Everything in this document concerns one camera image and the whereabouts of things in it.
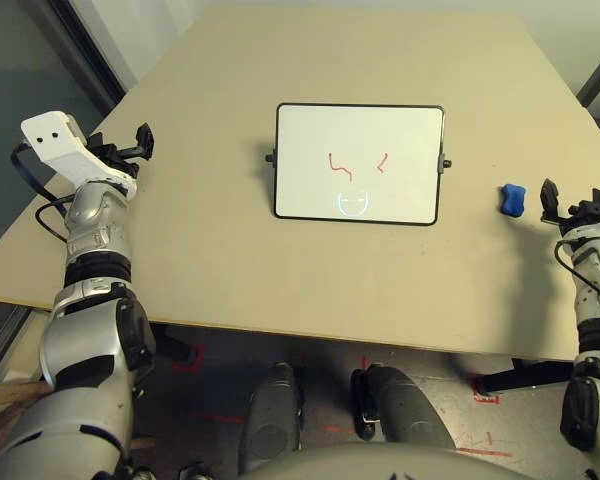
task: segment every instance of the whiteboard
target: whiteboard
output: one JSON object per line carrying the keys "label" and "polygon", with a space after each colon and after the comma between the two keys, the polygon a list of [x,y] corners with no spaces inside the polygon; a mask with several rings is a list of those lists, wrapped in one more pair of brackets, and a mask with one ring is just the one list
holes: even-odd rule
{"label": "whiteboard", "polygon": [[275,214],[431,225],[437,219],[439,106],[278,106]]}

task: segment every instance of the red marker drawing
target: red marker drawing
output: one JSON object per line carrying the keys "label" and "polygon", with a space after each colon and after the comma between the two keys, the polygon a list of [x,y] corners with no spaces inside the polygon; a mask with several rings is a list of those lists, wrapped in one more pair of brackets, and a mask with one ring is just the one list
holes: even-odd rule
{"label": "red marker drawing", "polygon": [[331,160],[331,152],[329,152],[329,166],[331,167],[331,170],[333,170],[334,172],[337,172],[338,170],[344,170],[345,172],[347,172],[349,174],[349,181],[350,182],[353,181],[353,173],[351,173],[345,167],[334,167],[333,166],[333,160]]}
{"label": "red marker drawing", "polygon": [[384,154],[384,158],[382,159],[382,161],[378,164],[378,166],[376,167],[378,170],[380,170],[380,173],[384,173],[384,170],[382,170],[382,165],[384,165],[384,162],[387,161],[387,158],[389,158],[389,155],[387,155],[386,153]]}

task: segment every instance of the white wall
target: white wall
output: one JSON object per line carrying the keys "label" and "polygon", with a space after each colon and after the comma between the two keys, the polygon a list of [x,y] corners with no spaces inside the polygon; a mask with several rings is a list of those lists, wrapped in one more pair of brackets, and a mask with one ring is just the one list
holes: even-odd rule
{"label": "white wall", "polygon": [[127,90],[202,14],[206,0],[71,0]]}
{"label": "white wall", "polygon": [[[600,0],[71,0],[130,88],[203,12],[219,4],[357,5],[511,13],[574,93],[600,62]],[[600,96],[591,106],[600,116]]]}

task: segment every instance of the red tape marking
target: red tape marking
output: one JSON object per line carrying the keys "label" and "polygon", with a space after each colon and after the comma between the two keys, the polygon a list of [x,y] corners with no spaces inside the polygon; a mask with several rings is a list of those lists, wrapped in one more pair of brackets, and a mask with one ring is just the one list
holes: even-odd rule
{"label": "red tape marking", "polygon": [[464,453],[472,453],[474,455],[490,455],[492,457],[513,457],[513,453],[509,453],[509,452],[499,452],[497,450],[479,450],[477,448],[464,448],[464,447],[460,447],[460,448],[456,448],[457,451],[459,452],[464,452]]}
{"label": "red tape marking", "polygon": [[481,377],[482,375],[473,375],[471,389],[473,390],[473,399],[478,403],[493,403],[494,405],[500,405],[500,395],[496,395],[495,397],[485,397],[478,393],[476,390],[476,384],[473,380],[477,377]]}
{"label": "red tape marking", "polygon": [[196,361],[192,365],[183,365],[181,363],[173,362],[171,368],[178,372],[189,372],[198,373],[202,367],[202,361],[204,360],[204,345],[192,344],[190,347],[197,353]]}
{"label": "red tape marking", "polygon": [[211,413],[194,413],[193,417],[201,420],[211,420],[212,422],[244,423],[244,418],[242,417],[228,417],[225,415],[213,415]]}
{"label": "red tape marking", "polygon": [[327,433],[348,433],[348,434],[356,433],[355,431],[351,430],[350,428],[342,428],[342,427],[338,427],[337,425],[323,425],[322,430],[324,430]]}

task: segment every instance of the black cable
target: black cable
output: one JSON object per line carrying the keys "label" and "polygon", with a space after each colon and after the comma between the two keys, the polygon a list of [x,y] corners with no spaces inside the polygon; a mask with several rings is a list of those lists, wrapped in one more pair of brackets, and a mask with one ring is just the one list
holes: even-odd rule
{"label": "black cable", "polygon": [[600,294],[600,287],[598,287],[597,285],[595,285],[593,282],[591,282],[589,279],[587,279],[586,277],[584,277],[583,275],[581,275],[580,273],[576,272],[575,269],[571,268],[569,265],[566,264],[566,262],[564,262],[562,260],[562,258],[560,258],[560,247],[562,247],[562,245],[565,244],[569,244],[569,243],[573,243],[575,240],[560,240],[558,243],[556,243],[556,247],[553,250],[553,254],[556,257],[556,260],[558,261],[558,263],[563,266],[564,268],[566,268],[573,276],[579,278],[581,281],[583,281],[584,283],[586,283],[589,287],[591,287],[593,290],[595,290],[596,292],[598,292]]}
{"label": "black cable", "polygon": [[58,232],[56,232],[49,225],[47,225],[42,220],[42,218],[40,217],[40,215],[42,214],[42,212],[44,212],[49,207],[56,207],[56,208],[58,208],[58,205],[62,205],[63,203],[69,203],[69,202],[73,201],[74,197],[75,197],[75,194],[67,195],[66,197],[62,197],[62,198],[57,198],[57,199],[53,200],[52,202],[45,203],[38,210],[36,210],[36,213],[35,213],[36,221],[42,226],[42,228],[44,228],[47,232],[49,232],[51,235],[53,235],[57,239],[63,241],[64,243],[67,243],[67,239],[65,237],[63,237],[62,235],[60,235]]}
{"label": "black cable", "polygon": [[[31,147],[26,143],[19,144],[11,152],[11,163],[15,167],[18,174],[22,177],[22,179],[25,182],[27,182],[29,186],[36,191],[36,193],[42,195],[50,202],[56,202],[56,200],[58,200],[58,197],[56,197],[53,193],[44,188],[44,186],[38,181],[38,179],[34,177],[29,171],[29,169],[25,167],[24,164],[20,161],[18,154],[29,149],[31,149]],[[64,216],[67,214],[67,210],[62,206],[62,203],[56,203],[53,206],[56,207],[56,210],[58,210],[60,215],[62,215],[62,217],[64,218]]]}

